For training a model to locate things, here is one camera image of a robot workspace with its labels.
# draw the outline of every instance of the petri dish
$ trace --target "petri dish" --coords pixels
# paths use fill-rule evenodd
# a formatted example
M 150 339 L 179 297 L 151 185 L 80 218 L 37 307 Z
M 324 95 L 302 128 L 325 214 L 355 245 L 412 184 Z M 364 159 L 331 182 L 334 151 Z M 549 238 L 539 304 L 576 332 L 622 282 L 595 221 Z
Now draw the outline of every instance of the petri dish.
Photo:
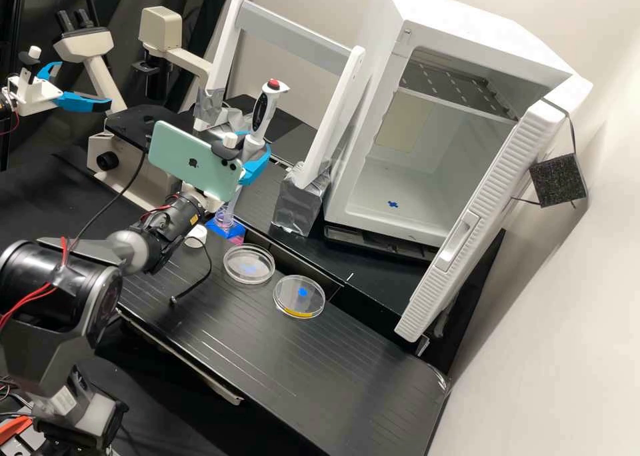
M 260 284 L 275 272 L 275 261 L 266 249 L 243 244 L 230 248 L 223 260 L 227 274 L 239 283 Z
M 289 316 L 310 319 L 322 313 L 325 292 L 314 280 L 300 275 L 285 276 L 273 288 L 273 300 Z

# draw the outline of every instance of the gray bar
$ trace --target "gray bar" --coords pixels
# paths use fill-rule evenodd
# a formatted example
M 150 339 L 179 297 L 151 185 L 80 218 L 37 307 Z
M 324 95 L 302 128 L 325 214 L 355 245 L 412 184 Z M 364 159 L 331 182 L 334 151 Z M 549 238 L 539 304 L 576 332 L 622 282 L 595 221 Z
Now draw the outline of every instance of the gray bar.
M 218 393 L 218 395 L 222 396 L 222 398 L 226 399 L 232 405 L 239 406 L 240 403 L 242 403 L 245 400 L 242 396 L 238 396 L 237 394 L 235 394 L 234 392 L 232 392 L 228 388 L 222 386 L 222 384 L 218 383 L 215 379 L 213 379 L 210 376 L 208 376 L 208 374 L 206 374 L 204 371 L 202 371 L 201 369 L 196 367 L 189 360 L 187 360 L 183 356 L 180 356 L 180 354 L 178 354 L 170 346 L 164 344 L 158 338 L 156 338 L 151 333 L 149 333 L 148 331 L 143 329 L 138 323 L 136 323 L 134 320 L 132 320 L 132 318 L 122 314 L 122 312 L 119 309 L 118 309 L 118 313 L 120 314 L 122 319 L 126 320 L 126 322 L 128 322 L 131 326 L 133 326 L 136 329 L 136 331 L 140 331 L 142 334 L 144 334 L 144 336 L 146 336 L 150 340 L 154 341 L 158 346 L 162 347 L 162 349 L 164 349 L 166 352 L 174 355 L 176 358 L 178 358 L 180 361 L 182 361 L 184 364 L 186 364 L 192 370 L 194 370 L 196 373 L 198 373 L 200 375 L 200 377 L 204 379 L 205 383 L 212 390 L 214 390 L 216 393 Z
M 338 76 L 351 53 L 348 47 L 250 1 L 242 3 L 236 26 Z

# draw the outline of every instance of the black platform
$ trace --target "black platform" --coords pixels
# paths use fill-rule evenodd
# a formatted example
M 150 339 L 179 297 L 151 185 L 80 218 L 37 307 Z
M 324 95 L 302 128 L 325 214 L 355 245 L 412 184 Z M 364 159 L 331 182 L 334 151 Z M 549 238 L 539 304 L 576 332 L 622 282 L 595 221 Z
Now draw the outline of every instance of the black platform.
M 284 315 L 273 302 L 283 274 L 236 283 L 222 265 L 230 246 L 209 235 L 213 274 L 175 308 L 169 297 L 206 270 L 201 250 L 127 278 L 121 310 L 330 455 L 422 456 L 445 402 L 442 376 L 332 304 L 308 321 Z

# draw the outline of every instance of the black foam pad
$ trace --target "black foam pad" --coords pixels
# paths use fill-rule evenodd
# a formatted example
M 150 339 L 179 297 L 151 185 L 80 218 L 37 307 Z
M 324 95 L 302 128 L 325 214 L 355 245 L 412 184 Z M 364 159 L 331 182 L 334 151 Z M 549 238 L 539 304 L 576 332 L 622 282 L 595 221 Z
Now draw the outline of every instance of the black foam pad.
M 574 153 L 536 163 L 529 172 L 541 207 L 587 197 L 587 186 Z

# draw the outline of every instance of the black cable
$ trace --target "black cable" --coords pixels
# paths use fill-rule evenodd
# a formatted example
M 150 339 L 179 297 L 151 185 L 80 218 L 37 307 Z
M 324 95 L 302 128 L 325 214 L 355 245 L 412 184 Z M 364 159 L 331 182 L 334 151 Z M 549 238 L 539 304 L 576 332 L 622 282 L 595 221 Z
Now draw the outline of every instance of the black cable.
M 69 247 L 69 252 L 72 252 L 73 249 L 76 247 L 76 245 L 78 244 L 78 241 L 80 240 L 80 238 L 82 237 L 82 235 L 86 232 L 86 230 L 88 230 L 88 228 L 94 224 L 94 222 L 100 217 L 102 216 L 102 214 L 108 210 L 112 204 L 114 204 L 118 198 L 120 198 L 120 196 L 122 196 L 124 193 L 127 192 L 127 190 L 131 187 L 131 185 L 133 184 L 133 182 L 135 181 L 135 179 L 138 177 L 138 174 L 140 174 L 140 170 L 142 169 L 142 164 L 144 164 L 145 162 L 145 156 L 146 153 L 143 151 L 142 152 L 142 156 L 140 156 L 140 162 L 138 162 L 138 167 L 135 169 L 135 172 L 133 174 L 133 176 L 131 177 L 131 179 L 129 180 L 129 182 L 127 183 L 126 186 L 124 186 L 124 188 L 122 188 L 122 190 L 120 190 L 120 192 L 118 194 L 116 194 L 116 196 L 113 197 L 112 200 L 110 200 L 110 202 L 108 202 L 107 204 L 105 204 L 103 206 L 103 208 L 98 211 L 90 220 L 87 224 L 84 225 L 84 227 L 80 230 L 80 232 L 77 234 L 77 236 L 75 237 L 75 239 L 73 240 L 73 242 L 71 243 L 71 246 Z
M 11 378 L 11 376 L 6 375 L 6 376 L 2 376 L 0 377 L 0 386 L 5 386 L 7 388 L 7 392 L 6 394 L 4 394 L 4 396 L 2 396 L 2 398 L 0 399 L 0 401 L 3 401 L 4 399 L 6 399 L 9 396 L 9 392 L 12 389 L 20 389 L 20 385 L 16 382 L 14 382 Z
M 29 409 L 33 408 L 33 403 L 28 402 L 26 399 L 24 399 L 22 396 L 20 396 L 19 394 L 16 393 L 9 393 L 9 397 L 13 398 L 14 400 L 16 400 L 18 403 L 22 404 L 22 406 L 26 406 Z
M 566 109 L 564 109 L 561 106 L 558 106 L 555 103 L 552 103 L 550 100 L 548 100 L 546 98 L 542 98 L 542 101 L 544 101 L 546 104 L 548 104 L 552 108 L 556 108 L 558 111 L 560 111 L 562 114 L 564 114 L 564 116 L 566 116 L 567 119 L 569 120 L 569 129 L 571 130 L 571 142 L 573 144 L 573 154 L 576 154 L 577 151 L 575 150 L 575 130 L 573 128 L 573 121 L 571 120 L 571 115 L 569 114 L 569 112 Z
M 2 397 L 0 397 L 0 402 L 4 401 L 6 398 L 9 397 L 9 394 L 11 394 L 11 386 L 9 386 L 8 384 L 5 385 L 5 388 L 7 388 L 5 394 L 2 395 Z
M 20 416 L 33 417 L 29 414 L 24 414 L 24 413 L 0 413 L 0 417 L 20 417 Z
M 516 198 L 515 196 L 511 196 L 511 199 L 514 199 L 516 201 L 522 201 L 523 203 L 529 203 L 529 204 L 534 204 L 536 206 L 540 206 L 540 203 L 538 203 L 538 201 L 532 201 L 530 199 Z
M 202 241 L 200 241 L 198 238 L 196 238 L 194 236 L 187 236 L 185 238 L 185 241 L 187 239 L 197 239 L 200 242 L 200 244 L 201 244 L 200 247 L 205 250 L 205 254 L 207 255 L 207 260 L 209 260 L 209 270 L 207 271 L 207 274 L 202 276 L 202 278 L 198 279 L 198 281 L 196 281 L 194 284 L 192 284 L 191 286 L 186 288 L 180 294 L 177 294 L 176 296 L 171 296 L 171 298 L 169 300 L 169 306 L 173 306 L 174 304 L 176 304 L 178 302 L 178 300 L 180 300 L 181 298 L 183 298 L 184 296 L 189 294 L 191 291 L 193 291 L 195 288 L 200 286 L 200 284 L 202 284 L 204 282 L 204 280 L 206 280 L 206 278 L 209 277 L 209 275 L 211 274 L 211 271 L 213 270 L 213 262 L 211 261 L 211 256 L 209 255 L 209 252 L 207 251 L 207 246 Z

